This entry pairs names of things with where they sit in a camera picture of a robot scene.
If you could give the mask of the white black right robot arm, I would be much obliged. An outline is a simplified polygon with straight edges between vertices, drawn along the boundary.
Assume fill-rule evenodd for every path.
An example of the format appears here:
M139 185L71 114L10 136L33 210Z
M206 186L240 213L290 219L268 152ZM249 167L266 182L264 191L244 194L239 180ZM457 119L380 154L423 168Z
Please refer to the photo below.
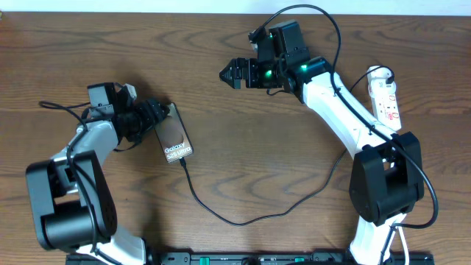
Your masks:
M418 139L382 124L343 86L323 57L311 57L299 24L262 29L252 46L256 58L233 58L219 77L230 87L283 88L315 111L353 158L349 195L360 216L349 251L357 264L390 258L394 231L424 196Z

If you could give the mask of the white power strip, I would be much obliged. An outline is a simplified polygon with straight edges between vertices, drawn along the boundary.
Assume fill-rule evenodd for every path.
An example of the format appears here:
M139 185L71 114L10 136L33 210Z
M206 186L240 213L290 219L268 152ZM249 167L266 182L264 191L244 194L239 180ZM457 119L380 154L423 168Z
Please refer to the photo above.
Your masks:
M385 66L371 66L366 77L374 117L392 130L400 130L402 125L397 106L397 86L392 70Z

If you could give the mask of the grey Galaxy smartphone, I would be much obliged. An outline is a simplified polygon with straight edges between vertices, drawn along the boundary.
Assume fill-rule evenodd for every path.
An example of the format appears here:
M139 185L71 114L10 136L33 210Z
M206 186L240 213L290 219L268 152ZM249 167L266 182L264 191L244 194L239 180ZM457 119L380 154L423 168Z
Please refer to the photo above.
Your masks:
M188 133L175 103L168 105L169 114L155 127L155 133L167 163L194 153Z

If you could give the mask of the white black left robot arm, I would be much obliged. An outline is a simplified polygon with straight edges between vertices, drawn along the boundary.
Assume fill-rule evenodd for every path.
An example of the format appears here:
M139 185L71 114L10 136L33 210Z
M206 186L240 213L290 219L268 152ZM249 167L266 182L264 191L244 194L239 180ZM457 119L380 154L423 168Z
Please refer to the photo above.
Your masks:
M138 102L134 86L104 82L87 88L71 141L26 168L39 245L67 253L67 264L159 264L146 241L118 224L102 165L127 139L133 146L169 114L155 99Z

